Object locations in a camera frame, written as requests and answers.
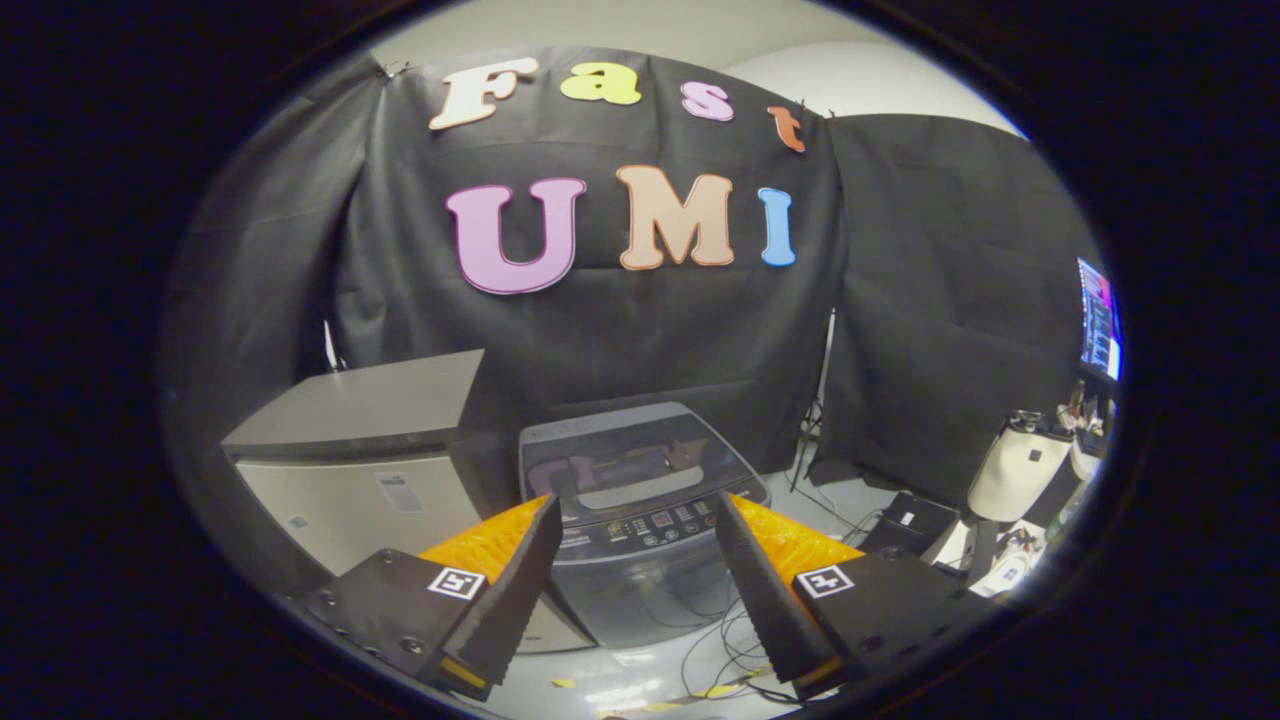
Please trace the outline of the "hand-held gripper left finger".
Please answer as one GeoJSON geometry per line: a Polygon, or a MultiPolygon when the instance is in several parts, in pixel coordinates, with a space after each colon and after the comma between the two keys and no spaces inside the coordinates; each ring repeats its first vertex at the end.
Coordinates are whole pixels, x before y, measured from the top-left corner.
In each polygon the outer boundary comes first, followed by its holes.
{"type": "Polygon", "coordinates": [[[303,594],[311,618],[396,670],[476,701],[506,679],[561,546],[544,495],[421,553],[384,548],[303,594]]]}

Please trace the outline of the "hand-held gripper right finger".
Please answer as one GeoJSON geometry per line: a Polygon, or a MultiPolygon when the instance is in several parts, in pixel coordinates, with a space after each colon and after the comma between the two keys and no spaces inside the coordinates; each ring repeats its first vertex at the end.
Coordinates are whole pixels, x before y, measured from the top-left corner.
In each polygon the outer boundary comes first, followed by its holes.
{"type": "Polygon", "coordinates": [[[801,701],[906,676],[998,609],[902,550],[855,550],[728,491],[716,538],[776,678],[801,701]]]}

